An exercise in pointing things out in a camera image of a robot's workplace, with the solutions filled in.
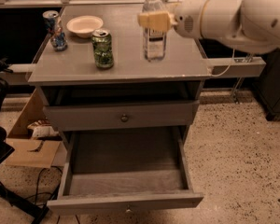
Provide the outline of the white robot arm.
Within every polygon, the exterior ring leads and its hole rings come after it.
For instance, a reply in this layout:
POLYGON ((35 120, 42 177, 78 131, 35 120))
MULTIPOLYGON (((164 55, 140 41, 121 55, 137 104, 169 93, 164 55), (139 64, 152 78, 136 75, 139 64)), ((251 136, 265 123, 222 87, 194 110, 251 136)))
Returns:
POLYGON ((184 0, 138 15, 138 24, 158 32, 212 39, 246 53, 280 49, 280 0, 184 0))

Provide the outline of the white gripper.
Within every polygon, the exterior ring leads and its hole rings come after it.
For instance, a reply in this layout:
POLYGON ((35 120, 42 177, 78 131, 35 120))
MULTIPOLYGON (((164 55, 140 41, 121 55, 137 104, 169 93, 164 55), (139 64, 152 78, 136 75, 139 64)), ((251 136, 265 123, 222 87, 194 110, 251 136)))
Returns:
MULTIPOLYGON (((201 17, 204 0, 185 0, 181 3, 167 3, 169 12, 175 12, 177 25, 175 31, 189 38, 201 38, 201 17)), ((167 33, 174 25, 174 16, 167 11, 143 12, 137 16, 138 24, 143 28, 167 33)))

